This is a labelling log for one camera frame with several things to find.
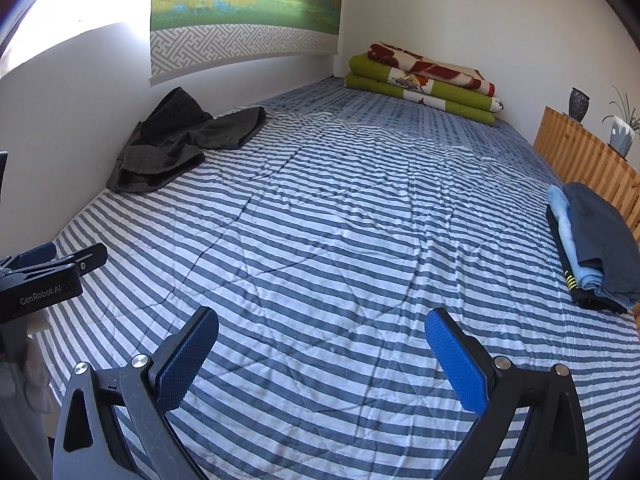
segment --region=speckled vase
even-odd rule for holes
[[[569,98],[569,117],[581,123],[588,109],[589,97],[584,92],[574,88]]]

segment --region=plant pot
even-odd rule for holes
[[[569,117],[581,123],[588,109],[588,95],[574,88],[571,92],[571,97],[569,97]]]
[[[636,132],[631,129],[631,126],[618,116],[614,116],[609,146],[626,158],[635,138]]]

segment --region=blue and white striped blanket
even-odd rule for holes
[[[606,478],[640,426],[638,334],[570,303],[533,149],[340,80],[264,105],[242,150],[147,196],[104,192],[63,230],[61,253],[103,242],[110,260],[38,336],[58,399],[77,362],[124,365],[206,305],[220,338],[170,420],[212,478],[434,478],[474,421],[424,339],[445,306],[491,354],[571,368]]]

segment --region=striped bedsheet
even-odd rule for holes
[[[110,260],[37,336],[56,397],[77,362],[124,365],[210,306],[220,338],[169,419],[211,478],[430,479],[474,421],[424,339],[444,306],[491,354],[571,368],[606,478],[640,427],[638,334],[570,303],[533,149],[335,79],[264,105],[242,150],[147,196],[104,192],[57,238]]]

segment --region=potted plant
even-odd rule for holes
[[[616,150],[620,155],[625,156],[629,153],[631,145],[636,138],[636,132],[640,129],[640,117],[636,117],[636,109],[631,110],[629,105],[629,97],[626,94],[626,90],[622,89],[622,92],[617,87],[613,87],[618,93],[620,102],[612,101],[610,105],[616,105],[620,110],[622,117],[617,115],[608,115],[602,122],[609,118],[613,118],[613,128],[611,131],[611,138],[609,139],[609,145]]]

